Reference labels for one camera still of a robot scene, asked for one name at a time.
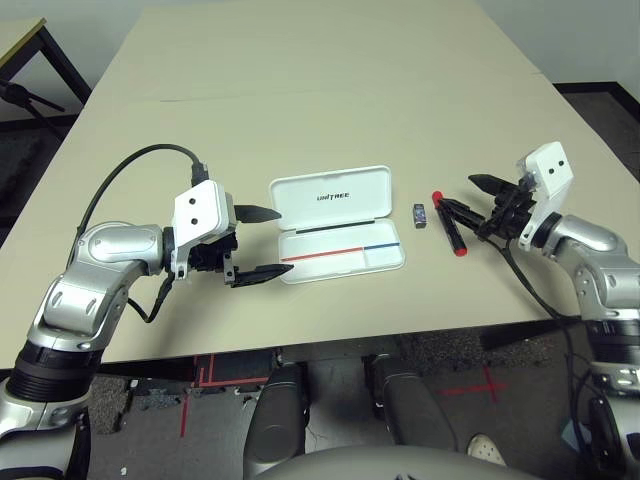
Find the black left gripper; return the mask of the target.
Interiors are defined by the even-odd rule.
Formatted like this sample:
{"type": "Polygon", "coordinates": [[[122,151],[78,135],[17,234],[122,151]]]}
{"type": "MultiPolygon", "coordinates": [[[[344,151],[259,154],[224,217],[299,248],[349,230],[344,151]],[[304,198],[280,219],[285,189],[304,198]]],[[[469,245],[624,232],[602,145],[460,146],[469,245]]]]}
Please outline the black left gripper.
{"type": "MultiPolygon", "coordinates": [[[[257,205],[234,206],[238,222],[245,224],[264,223],[278,220],[281,214],[273,209],[257,205]]],[[[255,267],[251,271],[240,272],[234,266],[232,252],[238,248],[235,233],[231,233],[212,243],[200,243],[189,254],[189,268],[197,272],[216,272],[224,276],[224,284],[231,288],[259,285],[291,271],[292,264],[268,264],[255,267]]]]}

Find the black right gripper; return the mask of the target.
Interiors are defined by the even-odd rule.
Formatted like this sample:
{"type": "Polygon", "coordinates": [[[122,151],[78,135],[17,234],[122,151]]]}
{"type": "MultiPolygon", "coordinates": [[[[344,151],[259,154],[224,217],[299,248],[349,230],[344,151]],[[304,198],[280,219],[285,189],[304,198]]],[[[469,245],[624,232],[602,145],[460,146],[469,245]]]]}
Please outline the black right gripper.
{"type": "Polygon", "coordinates": [[[513,184],[490,174],[473,174],[468,179],[481,191],[494,197],[494,208],[488,219],[455,199],[443,198],[440,206],[453,220],[464,226],[482,225],[479,232],[484,238],[518,238],[529,222],[530,210],[536,204],[531,182],[523,178],[513,184]]]}

